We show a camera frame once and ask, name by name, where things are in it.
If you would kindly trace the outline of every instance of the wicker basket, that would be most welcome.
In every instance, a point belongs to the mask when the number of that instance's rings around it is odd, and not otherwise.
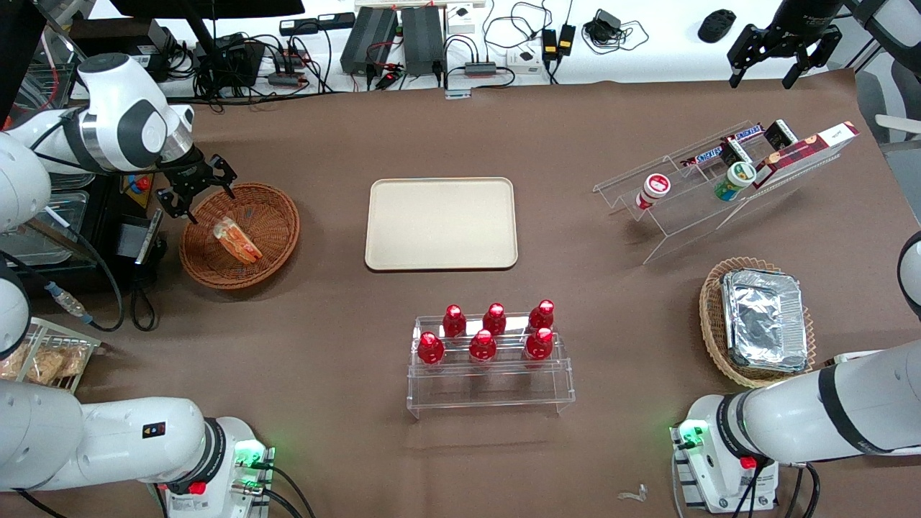
[[[700,290],[700,327],[704,332],[706,351],[710,353],[717,367],[733,382],[750,388],[764,387],[792,378],[804,372],[812,371],[815,365],[815,334],[812,332],[812,318],[809,310],[803,307],[803,323],[806,326],[806,342],[809,345],[809,365],[803,372],[789,373],[764,371],[750,367],[740,367],[729,359],[726,347],[726,320],[723,317],[723,291],[720,280],[726,273],[742,268],[757,268],[780,272],[780,268],[752,257],[733,257],[716,265],[706,276]]]
[[[194,210],[198,224],[182,232],[180,259],[193,279],[209,288],[247,288],[264,281],[285,263],[300,235],[300,217],[294,201],[264,183],[233,187],[235,199],[223,191],[211,194]],[[224,249],[213,233],[227,216],[240,226],[262,252],[262,259],[244,265]]]

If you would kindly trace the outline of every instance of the beige tray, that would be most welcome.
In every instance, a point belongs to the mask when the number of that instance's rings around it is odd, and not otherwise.
[[[508,179],[392,179],[371,186],[365,264],[372,270],[496,269],[516,261]]]

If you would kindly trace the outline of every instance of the red drink bottle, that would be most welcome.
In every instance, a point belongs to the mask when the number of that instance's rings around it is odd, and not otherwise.
[[[502,307],[502,304],[498,302],[490,304],[489,311],[483,315],[483,329],[489,331],[493,336],[506,332],[506,309]]]
[[[542,327],[528,336],[524,344],[524,359],[548,359],[554,352],[554,332]]]
[[[441,319],[441,326],[445,329],[445,337],[464,336],[467,334],[467,317],[463,315],[461,307],[451,304],[445,310],[445,318]]]
[[[495,339],[485,329],[477,331],[470,341],[470,361],[486,363],[495,357]]]
[[[445,344],[433,333],[425,331],[419,337],[419,348],[415,353],[424,363],[435,365],[445,357]]]
[[[554,303],[551,300],[541,300],[541,303],[530,311],[528,326],[531,329],[540,329],[542,327],[553,327],[553,325]]]

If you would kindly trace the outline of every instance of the acrylic display rack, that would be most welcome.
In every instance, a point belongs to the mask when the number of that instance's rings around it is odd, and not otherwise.
[[[444,336],[442,316],[415,319],[406,408],[416,418],[423,409],[475,406],[555,405],[559,413],[576,401],[572,365],[556,326],[551,357],[525,360],[521,354],[528,335],[528,314],[506,315],[506,332],[495,337],[497,352],[486,364],[469,360],[471,338],[483,328],[479,318],[470,317],[466,335],[457,338]],[[426,365],[416,356],[419,337],[425,331],[445,344],[445,356],[438,365]]]
[[[728,166],[719,158],[706,161],[700,166],[685,166],[682,165],[682,160],[718,147],[725,136],[736,135],[753,126],[754,124],[749,121],[736,124],[695,144],[595,185],[592,192],[601,194],[611,209],[615,212],[626,209],[637,224],[645,225],[658,236],[652,240],[656,243],[655,248],[643,261],[644,265],[723,228],[730,221],[780,202],[803,185],[801,178],[807,172],[840,156],[835,154],[828,159],[803,166],[802,169],[793,167],[789,171],[785,170],[783,177],[761,189],[749,187],[741,191],[731,202],[720,200],[714,194],[714,187],[725,177]],[[758,164],[775,151],[764,137],[764,133],[743,142],[742,147],[752,158],[752,165]],[[671,182],[671,189],[651,208],[641,210],[636,206],[636,195],[646,177],[653,173],[667,176]]]

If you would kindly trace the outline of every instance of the brown table surface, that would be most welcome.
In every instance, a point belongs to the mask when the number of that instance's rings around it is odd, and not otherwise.
[[[179,266],[179,221],[152,299],[158,330],[107,336],[77,395],[84,402],[189,397],[210,416],[246,420],[278,448],[320,518],[638,517],[675,515],[667,427],[705,394],[738,392],[706,355],[701,283],[727,257],[772,261],[795,275],[815,320],[819,359],[918,337],[895,263],[917,224],[857,110],[853,75],[779,81],[328,96],[223,115],[197,107],[196,143],[241,181],[297,201],[303,230],[286,267],[262,286],[222,293]],[[731,231],[642,266],[592,186],[746,119],[786,119],[805,136],[842,121],[863,134],[779,206]],[[499,272],[374,273],[364,264],[368,189],[381,178],[508,177],[519,261]],[[405,408],[413,319],[458,303],[541,298],[573,361],[577,401],[462,410],[416,422]],[[85,298],[100,320],[111,295]],[[54,320],[70,323],[61,314]],[[816,516],[916,516],[912,458],[819,466]],[[792,471],[782,470],[786,507]],[[648,500],[617,500],[649,488]],[[289,498],[294,493],[279,483]],[[808,482],[797,516],[809,497]],[[39,493],[75,517],[158,516],[143,485]],[[703,516],[685,511],[688,516]],[[274,516],[282,516],[273,508]],[[0,515],[40,516],[0,497]],[[778,516],[781,511],[760,513]]]

